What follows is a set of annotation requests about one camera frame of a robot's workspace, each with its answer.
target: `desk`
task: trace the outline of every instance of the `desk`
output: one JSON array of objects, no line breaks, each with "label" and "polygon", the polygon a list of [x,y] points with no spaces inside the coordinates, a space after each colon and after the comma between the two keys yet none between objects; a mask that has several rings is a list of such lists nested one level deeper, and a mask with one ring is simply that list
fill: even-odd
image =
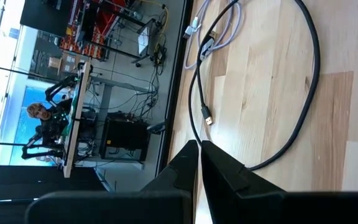
[{"label": "desk", "polygon": [[[114,86],[117,86],[120,88],[126,88],[129,90],[134,90],[134,91],[138,92],[138,94],[146,94],[146,93],[150,92],[150,90],[148,90],[148,89],[141,88],[138,86],[133,86],[128,83],[120,83],[120,82],[115,82],[115,81],[111,81],[111,80],[105,80],[103,78],[91,77],[90,69],[91,69],[91,64],[89,62],[86,62],[85,65],[83,66],[83,68],[78,71],[78,82],[77,82],[75,89],[73,91],[73,97],[72,97],[73,103],[71,104],[70,114],[68,115],[69,116],[68,117],[69,124],[67,125],[67,127],[65,128],[65,130],[62,133],[62,135],[65,136],[65,141],[64,141],[65,155],[63,157],[63,161],[64,161],[63,162],[63,173],[66,178],[70,177],[71,169],[72,169],[73,163],[75,161],[75,154],[77,153],[76,147],[77,147],[78,130],[80,128],[81,112],[82,112],[82,107],[84,106],[86,86],[87,86],[88,80],[91,79],[94,82],[101,82],[104,84],[102,102],[100,105],[100,108],[102,108],[102,109],[99,110],[99,115],[98,115],[98,119],[101,121],[104,121],[106,119],[106,116],[108,113],[107,108],[109,108],[109,100],[111,97],[111,90]],[[101,135],[102,135],[101,130],[100,131],[98,130],[96,137],[101,136]],[[106,160],[100,159],[98,157],[90,157],[88,160],[95,161],[95,162],[106,161]],[[117,161],[135,162],[133,160],[126,159],[126,158],[117,159]]]}]

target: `gray cable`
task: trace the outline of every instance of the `gray cable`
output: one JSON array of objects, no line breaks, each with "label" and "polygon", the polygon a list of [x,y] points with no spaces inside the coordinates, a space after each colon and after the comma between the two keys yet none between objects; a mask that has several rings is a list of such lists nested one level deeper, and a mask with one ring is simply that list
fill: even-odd
[{"label": "gray cable", "polygon": [[[201,5],[201,7],[198,9],[197,13],[196,13],[196,17],[199,17],[199,24],[200,26],[197,27],[197,30],[196,32],[192,32],[190,37],[189,37],[189,43],[188,45],[186,46],[186,52],[185,52],[185,64],[183,65],[185,69],[194,69],[196,67],[196,62],[191,64],[191,65],[188,65],[188,57],[189,57],[189,52],[190,52],[190,47],[191,47],[191,44],[193,43],[193,36],[194,34],[196,33],[196,39],[197,39],[197,46],[198,48],[200,48],[200,38],[201,38],[201,32],[200,32],[200,29],[201,29],[201,26],[202,26],[202,23],[204,21],[204,17],[205,17],[205,14],[206,14],[206,9],[208,8],[209,6],[209,1],[210,0],[204,0],[203,4]],[[208,52],[206,53],[206,56],[209,56],[209,54],[215,50],[219,50],[227,45],[229,45],[236,37],[237,35],[237,32],[239,30],[239,27],[240,27],[240,22],[241,22],[241,15],[242,15],[242,9],[241,9],[241,5],[237,2],[235,3],[236,7],[237,7],[237,20],[236,20],[236,23],[235,23],[235,26],[234,26],[234,30],[231,32],[231,35],[230,37],[227,39],[227,41],[225,41],[225,43],[222,43],[220,44],[220,42],[223,40],[223,37],[227,34],[228,30],[229,30],[229,27],[230,27],[230,24],[233,20],[233,8],[230,8],[230,11],[229,11],[229,18],[226,22],[226,25],[223,29],[223,32],[222,34],[219,36],[219,39],[217,41],[215,41],[214,45],[208,50]]]}]

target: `computer monitor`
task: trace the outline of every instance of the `computer monitor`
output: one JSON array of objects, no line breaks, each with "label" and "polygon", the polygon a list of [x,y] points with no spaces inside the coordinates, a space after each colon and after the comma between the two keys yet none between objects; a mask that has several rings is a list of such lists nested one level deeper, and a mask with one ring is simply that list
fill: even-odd
[{"label": "computer monitor", "polygon": [[25,0],[20,24],[66,36],[73,0]]}]

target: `yellow cable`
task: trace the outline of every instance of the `yellow cable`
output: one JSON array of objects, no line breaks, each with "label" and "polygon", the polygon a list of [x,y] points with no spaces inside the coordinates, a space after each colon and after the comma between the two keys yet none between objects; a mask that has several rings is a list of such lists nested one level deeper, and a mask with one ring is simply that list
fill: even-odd
[{"label": "yellow cable", "polygon": [[[139,0],[139,1],[141,1],[141,2],[147,2],[147,3],[151,3],[151,4],[158,5],[158,6],[160,6],[160,7],[163,7],[163,5],[162,5],[162,4],[160,4],[160,3],[158,3],[158,2],[155,2],[155,1],[149,1],[149,0]],[[167,9],[167,7],[166,7],[166,6],[165,6],[165,7],[163,7],[163,8],[165,9],[165,12],[167,12],[167,19],[165,20],[164,27],[163,27],[163,29],[162,29],[162,31],[161,31],[161,33],[160,33],[160,36],[158,37],[158,42],[157,42],[157,43],[160,43],[160,40],[161,40],[162,34],[164,34],[164,33],[165,33],[165,31],[166,31],[166,29],[167,29],[167,24],[168,24],[168,18],[169,18],[168,9]]]}]

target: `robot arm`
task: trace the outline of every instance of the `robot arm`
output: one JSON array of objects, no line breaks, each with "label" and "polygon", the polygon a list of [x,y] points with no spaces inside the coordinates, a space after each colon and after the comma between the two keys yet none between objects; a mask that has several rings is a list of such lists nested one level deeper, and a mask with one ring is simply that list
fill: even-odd
[{"label": "robot arm", "polygon": [[[63,157],[63,153],[62,153],[62,148],[60,148],[58,145],[56,146],[48,146],[48,145],[44,145],[44,144],[34,144],[36,143],[39,139],[42,138],[42,127],[37,126],[35,128],[35,135],[33,135],[30,139],[29,142],[22,147],[22,158],[23,159],[30,159],[30,158],[35,158],[35,157],[39,157],[39,156],[54,156],[54,157]],[[39,153],[27,153],[28,149],[33,149],[36,147],[47,147],[49,149],[53,149],[51,151],[48,152],[39,152]]]},{"label": "robot arm", "polygon": [[47,88],[45,91],[45,99],[52,106],[57,106],[57,104],[53,101],[53,97],[62,89],[66,87],[74,87],[76,85],[76,75],[67,76],[62,81],[54,84],[53,86]]}]

